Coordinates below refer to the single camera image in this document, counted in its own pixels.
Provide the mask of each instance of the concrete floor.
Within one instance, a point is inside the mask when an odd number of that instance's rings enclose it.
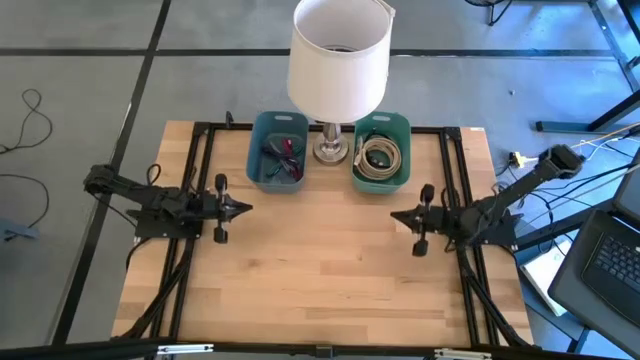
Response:
[[[3,1],[0,47],[146,47],[160,3]],[[174,0],[160,47],[286,48],[296,3]],[[462,0],[389,3],[397,10],[394,48],[608,49],[585,4],[518,1],[491,28],[485,25],[485,9]],[[599,4],[627,55],[640,53],[615,0]],[[20,93],[29,87],[40,90],[41,110],[55,126],[42,146],[0,156],[0,172],[37,177],[51,192],[51,209],[38,225],[41,237],[0,244],[0,348],[48,341],[94,206],[94,200],[82,192],[82,179],[90,165],[108,161],[141,61],[137,57],[0,57],[0,143],[10,145],[17,139],[27,112]],[[144,178],[166,120],[222,121],[229,110],[237,121],[250,122],[265,110],[295,110],[286,93],[286,72],[286,58],[156,58],[122,174]],[[617,63],[608,58],[393,58],[379,109],[399,112],[414,125],[485,127],[499,169],[505,152],[535,155],[552,144],[574,144],[583,138],[536,133],[531,130],[533,122],[588,122],[630,93]],[[634,113],[624,121],[638,121],[638,117]],[[32,121],[28,139],[36,139],[42,129],[39,120]],[[628,153],[637,149],[632,142],[616,146]],[[626,161],[619,154],[601,151],[586,164],[584,176]],[[509,176],[501,179],[513,181]],[[43,206],[39,190],[25,182],[1,181],[0,217],[28,222],[37,216]],[[614,190],[609,186],[583,200],[595,203]],[[129,206],[120,200],[113,204],[121,209]],[[554,213],[561,218],[581,209],[567,205]],[[542,204],[528,200],[525,219],[543,210]],[[544,226],[547,221],[542,218],[533,225]],[[132,237],[133,229],[110,213],[71,341],[109,337]],[[565,335],[534,312],[529,315],[536,343],[547,349],[566,349],[569,340]],[[612,346],[603,338],[590,339],[589,344],[592,346],[585,349],[592,353]]]

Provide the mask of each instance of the floor tile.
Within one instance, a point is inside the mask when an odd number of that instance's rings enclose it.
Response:
[[[50,192],[47,216],[36,240],[0,244],[0,348],[47,341],[94,200],[82,180],[92,164],[109,160],[133,89],[140,59],[0,58],[0,143],[14,145],[28,109],[24,89],[42,94],[40,111],[53,122],[42,145],[0,155],[0,173],[43,181]],[[25,143],[46,124],[34,116]],[[0,217],[28,223],[44,207],[44,194],[28,181],[0,179]]]
[[[146,48],[161,3],[5,0],[0,2],[0,46]]]
[[[177,0],[161,48],[288,48],[298,1]],[[391,46],[410,49],[608,49],[584,3],[515,2],[493,27],[464,1],[389,0]]]

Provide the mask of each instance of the lamp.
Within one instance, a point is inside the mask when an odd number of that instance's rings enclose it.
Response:
[[[302,0],[296,7],[289,97],[324,123],[313,146],[323,164],[339,164],[347,155],[340,124],[367,116],[382,101],[394,15],[382,0]]]

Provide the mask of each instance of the plastic bin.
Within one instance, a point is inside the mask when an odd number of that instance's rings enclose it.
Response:
[[[396,113],[373,112],[369,116],[356,122],[354,134],[354,148],[360,136],[366,137],[373,129],[391,138],[400,149],[402,163],[400,169],[389,179],[375,181],[360,175],[353,166],[356,152],[353,151],[351,160],[351,174],[353,184],[358,191],[371,194],[391,194],[404,185],[411,175],[411,125],[404,116]]]
[[[302,114],[282,111],[260,114],[251,132],[247,177],[260,190],[270,194],[293,194],[300,190],[304,183],[308,135],[309,121]],[[278,160],[262,154],[262,145],[271,141],[280,147],[282,139],[285,138],[291,139],[294,147],[304,148],[297,157],[302,168],[302,178],[298,181],[289,176],[284,169],[275,176],[267,176],[278,164]]]

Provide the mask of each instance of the wooden tabletop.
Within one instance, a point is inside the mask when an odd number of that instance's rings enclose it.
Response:
[[[158,185],[179,186],[192,126],[167,123],[157,158],[162,166]],[[215,174],[225,173],[229,194],[254,209],[229,225],[226,245],[213,242],[215,222],[205,223],[196,242],[180,340],[470,345],[457,260],[454,253],[444,252],[446,239],[429,235],[429,254],[415,258],[414,236],[389,216],[415,207],[425,183],[437,193],[444,188],[437,136],[412,136],[409,182],[394,195],[380,196],[354,190],[349,161],[323,166],[310,151],[300,192],[264,194],[245,176],[250,135],[215,133],[210,186]],[[462,135],[473,197],[491,195],[495,176],[484,130],[463,128]],[[450,153],[454,156],[453,146]],[[454,173],[462,194],[457,169]],[[434,204],[439,203],[436,196]],[[152,240],[133,256],[114,335],[128,330],[156,295],[167,243]],[[484,255],[492,298],[520,336],[532,341],[513,258],[490,246],[484,247]],[[161,334],[167,334],[172,302]],[[481,339],[486,341],[481,309],[476,299]]]

